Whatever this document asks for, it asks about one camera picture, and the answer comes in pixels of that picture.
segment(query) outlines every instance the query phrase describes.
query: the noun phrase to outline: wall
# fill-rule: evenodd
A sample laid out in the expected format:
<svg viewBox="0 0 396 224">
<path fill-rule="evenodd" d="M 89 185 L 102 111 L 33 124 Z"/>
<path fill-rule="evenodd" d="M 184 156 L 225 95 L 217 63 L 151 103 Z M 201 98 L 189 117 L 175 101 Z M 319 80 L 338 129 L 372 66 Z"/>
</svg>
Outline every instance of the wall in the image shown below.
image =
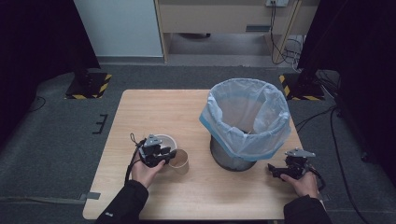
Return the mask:
<svg viewBox="0 0 396 224">
<path fill-rule="evenodd" d="M 98 57 L 162 57 L 154 1 L 75 0 Z"/>
</svg>

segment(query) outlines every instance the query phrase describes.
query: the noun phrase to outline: power outlet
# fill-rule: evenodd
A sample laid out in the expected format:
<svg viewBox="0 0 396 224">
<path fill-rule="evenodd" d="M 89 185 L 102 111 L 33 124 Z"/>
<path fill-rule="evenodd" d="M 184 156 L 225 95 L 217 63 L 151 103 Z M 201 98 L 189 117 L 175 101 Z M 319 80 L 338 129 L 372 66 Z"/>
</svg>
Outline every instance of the power outlet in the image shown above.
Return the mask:
<svg viewBox="0 0 396 224">
<path fill-rule="evenodd" d="M 277 7 L 287 7 L 289 0 L 267 0 L 265 5 L 268 7 L 272 7 L 274 2 L 276 3 Z"/>
</svg>

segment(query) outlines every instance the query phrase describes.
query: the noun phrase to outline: wooden table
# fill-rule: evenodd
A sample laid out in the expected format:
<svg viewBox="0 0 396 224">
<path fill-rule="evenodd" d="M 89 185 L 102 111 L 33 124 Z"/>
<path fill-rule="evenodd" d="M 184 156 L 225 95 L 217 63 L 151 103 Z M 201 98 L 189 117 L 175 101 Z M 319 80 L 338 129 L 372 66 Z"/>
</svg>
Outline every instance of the wooden table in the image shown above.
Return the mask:
<svg viewBox="0 0 396 224">
<path fill-rule="evenodd" d="M 130 133 L 136 141 L 165 133 L 188 152 L 190 170 L 178 175 L 169 167 L 163 169 L 148 189 L 141 219 L 283 219 L 284 204 L 296 195 L 266 167 L 268 162 L 285 167 L 284 153 L 302 147 L 292 120 L 289 139 L 271 160 L 258 161 L 245 172 L 230 172 L 213 160 L 210 133 L 198 120 L 207 94 L 208 90 L 125 91 L 91 187 L 100 198 L 87 200 L 83 216 L 96 219 L 122 188 L 134 152 Z"/>
</svg>

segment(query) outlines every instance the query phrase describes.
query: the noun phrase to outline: black curtain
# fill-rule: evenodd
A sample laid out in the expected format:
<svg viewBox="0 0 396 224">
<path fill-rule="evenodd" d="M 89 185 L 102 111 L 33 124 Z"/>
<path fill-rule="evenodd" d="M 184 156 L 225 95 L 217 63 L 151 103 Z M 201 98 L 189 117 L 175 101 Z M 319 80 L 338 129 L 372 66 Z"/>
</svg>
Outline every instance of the black curtain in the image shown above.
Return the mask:
<svg viewBox="0 0 396 224">
<path fill-rule="evenodd" d="M 0 0 L 0 146 L 49 78 L 100 68 L 72 0 Z"/>
<path fill-rule="evenodd" d="M 299 67 L 309 67 L 320 58 L 315 69 L 340 74 L 337 103 L 363 150 L 383 166 L 396 186 L 395 8 L 393 0 L 321 0 Z M 320 41 L 329 30 L 330 38 Z M 324 50 L 314 55 L 315 48 Z"/>
</svg>

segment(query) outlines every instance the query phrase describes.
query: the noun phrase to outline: yellow black hazard tape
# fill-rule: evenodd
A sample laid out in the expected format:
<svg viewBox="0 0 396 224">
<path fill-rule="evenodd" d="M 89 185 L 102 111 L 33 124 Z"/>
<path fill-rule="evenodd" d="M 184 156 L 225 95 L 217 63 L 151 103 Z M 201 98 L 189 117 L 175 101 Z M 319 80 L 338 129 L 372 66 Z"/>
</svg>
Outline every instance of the yellow black hazard tape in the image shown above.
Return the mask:
<svg viewBox="0 0 396 224">
<path fill-rule="evenodd" d="M 83 100 L 83 99 L 97 99 L 97 98 L 102 98 L 103 94 L 105 93 L 105 90 L 107 88 L 108 82 L 111 79 L 110 74 L 106 74 L 105 79 L 103 80 L 103 83 L 100 86 L 100 90 L 96 92 L 95 94 L 71 94 L 67 95 L 64 97 L 65 99 L 77 99 L 77 100 Z"/>
<path fill-rule="evenodd" d="M 282 83 L 283 91 L 285 92 L 286 100 L 310 100 L 310 101 L 317 101 L 317 100 L 324 100 L 324 97 L 316 97 L 316 96 L 292 96 L 290 94 L 290 87 L 288 86 L 287 82 L 285 81 L 284 76 L 279 76 L 279 80 Z"/>
</svg>

